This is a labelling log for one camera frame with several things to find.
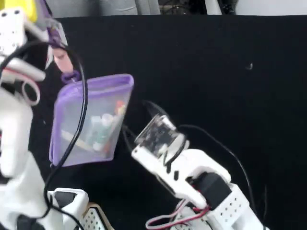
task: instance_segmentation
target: gray curtain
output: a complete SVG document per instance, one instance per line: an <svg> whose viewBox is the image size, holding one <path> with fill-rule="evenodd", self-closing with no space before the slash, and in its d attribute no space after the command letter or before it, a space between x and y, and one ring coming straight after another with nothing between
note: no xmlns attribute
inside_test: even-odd
<svg viewBox="0 0 307 230"><path fill-rule="evenodd" d="M47 3L56 18L160 14L158 0L47 0Z"/></svg>

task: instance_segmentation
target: red wire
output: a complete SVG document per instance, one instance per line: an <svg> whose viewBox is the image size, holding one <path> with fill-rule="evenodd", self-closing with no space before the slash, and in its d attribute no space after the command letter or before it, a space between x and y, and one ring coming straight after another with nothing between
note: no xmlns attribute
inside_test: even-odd
<svg viewBox="0 0 307 230"><path fill-rule="evenodd" d="M207 206L200 214L198 214L198 215L195 216L195 217L188 218L188 219L186 219L186 220L179 221L179 222L170 224L170 225L168 225L168 226L166 226L166 227L163 227L163 228L160 228L160 229L155 229L155 230L167 229L167 228L170 228L170 227L172 227L172 226L174 226L174 225L177 225L177 224L183 224L183 223L189 222L189 221L194 220L194 219L199 219L199 218L201 218L202 216L204 216L209 210L210 210L210 207Z"/></svg>
<svg viewBox="0 0 307 230"><path fill-rule="evenodd" d="M30 76L28 76L28 75L25 75L25 74L23 74L23 73L21 73L21 72L18 72L18 71L14 70L14 69L7 68L7 67L6 67L4 70L6 70L6 71L8 71L8 72L12 72L12 73L17 73L17 74L23 75L25 78L27 78L28 80L32 81L35 85L38 86L38 84L35 82L35 80L33 80L33 79L32 79Z"/></svg>

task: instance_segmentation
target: white wall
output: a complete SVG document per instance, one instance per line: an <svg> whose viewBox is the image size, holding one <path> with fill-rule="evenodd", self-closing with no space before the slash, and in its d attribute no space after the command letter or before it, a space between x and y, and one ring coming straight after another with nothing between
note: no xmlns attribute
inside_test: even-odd
<svg viewBox="0 0 307 230"><path fill-rule="evenodd" d="M238 0L239 15L307 14L307 0Z"/></svg>

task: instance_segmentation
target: red and white wire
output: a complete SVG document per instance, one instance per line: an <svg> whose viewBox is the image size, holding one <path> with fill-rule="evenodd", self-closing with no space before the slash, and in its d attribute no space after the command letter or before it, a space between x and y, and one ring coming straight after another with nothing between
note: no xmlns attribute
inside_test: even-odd
<svg viewBox="0 0 307 230"><path fill-rule="evenodd" d="M152 218L150 220L148 220L145 224L146 228L148 230L162 230L162 229L167 229L167 228L170 228L172 226L175 226L177 224L184 224L184 223L187 223L191 220L194 220L194 219L199 219L201 218L202 216L204 216L208 211L209 211L209 206L207 206L202 212L198 213L198 214L195 214L195 215L192 215L190 217L186 217L186 218L183 218L183 219L177 219L175 221L172 221L172 222L169 222L169 223L166 223L166 224L161 224L161 225L155 225L155 226L152 226L151 224L158 221L158 220L161 220L161 219L165 219L165 218L172 218L172 217L175 217L183 208L184 206L188 203L188 201L181 201L178 205L177 205L177 209L172 213L172 214L169 214L169 215L161 215L161 216L158 216L158 217L155 217L155 218Z"/></svg>
<svg viewBox="0 0 307 230"><path fill-rule="evenodd" d="M9 68L5 68L4 69L4 73L9 73L11 75L14 75L14 77L16 79L18 79L19 81L23 81L23 84L22 84L22 87L21 87L21 90L22 90L22 95L24 97L24 100L31 106L34 106L34 105L37 105L39 103L39 100L40 100L40 90L39 90L39 87L38 85L36 84L36 82L29 76L23 74L23 73L20 73L18 71L15 71L15 70L12 70L12 69L9 69ZM35 91L36 93L36 100L35 101L32 101L29 97L28 97L28 94L26 93L25 91L25 86L26 85L30 85L31 88Z"/></svg>

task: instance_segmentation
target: purple pouch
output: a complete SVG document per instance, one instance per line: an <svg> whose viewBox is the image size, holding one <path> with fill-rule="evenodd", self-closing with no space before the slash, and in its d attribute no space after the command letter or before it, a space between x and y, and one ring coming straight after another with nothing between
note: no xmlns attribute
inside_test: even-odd
<svg viewBox="0 0 307 230"><path fill-rule="evenodd" d="M88 107L82 132L64 166L111 161L133 88L129 74L89 79ZM81 82L70 83L58 94L54 106L49 159L57 165L79 122Z"/></svg>

